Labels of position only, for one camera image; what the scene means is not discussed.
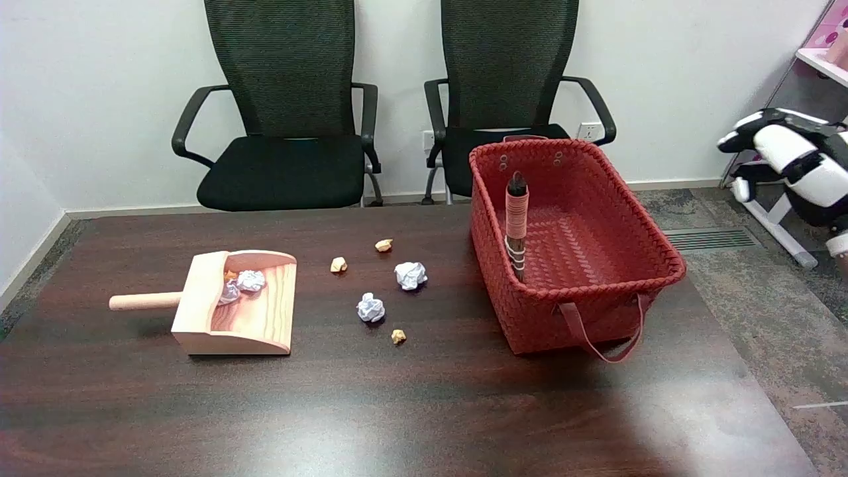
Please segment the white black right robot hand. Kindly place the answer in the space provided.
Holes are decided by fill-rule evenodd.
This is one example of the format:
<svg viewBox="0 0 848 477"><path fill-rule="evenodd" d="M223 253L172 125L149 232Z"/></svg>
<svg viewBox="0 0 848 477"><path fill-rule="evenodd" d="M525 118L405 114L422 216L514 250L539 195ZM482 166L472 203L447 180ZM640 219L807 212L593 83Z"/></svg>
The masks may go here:
<svg viewBox="0 0 848 477"><path fill-rule="evenodd" d="M841 227L846 218L846 123L784 108L766 108L737 121L719 151L753 150L781 181L799 218L814 227Z"/></svg>

